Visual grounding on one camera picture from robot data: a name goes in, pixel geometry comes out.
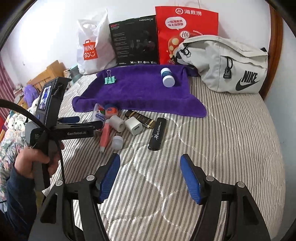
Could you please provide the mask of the dark blue sleeve forearm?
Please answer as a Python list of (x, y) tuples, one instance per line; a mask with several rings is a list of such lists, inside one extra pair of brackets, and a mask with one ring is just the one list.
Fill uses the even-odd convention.
[(7, 181), (7, 211), (5, 218), (18, 240), (28, 240), (37, 215), (34, 180), (12, 168)]

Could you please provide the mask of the person's left hand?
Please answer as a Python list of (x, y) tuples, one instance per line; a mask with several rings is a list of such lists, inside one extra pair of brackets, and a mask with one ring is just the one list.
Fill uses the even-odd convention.
[(33, 179), (33, 163), (38, 162), (42, 164), (49, 164), (48, 172), (51, 177), (56, 173), (61, 156), (56, 153), (53, 159), (50, 159), (41, 150), (33, 149), (32, 147), (25, 147), (17, 156), (15, 161), (16, 171), (29, 179)]

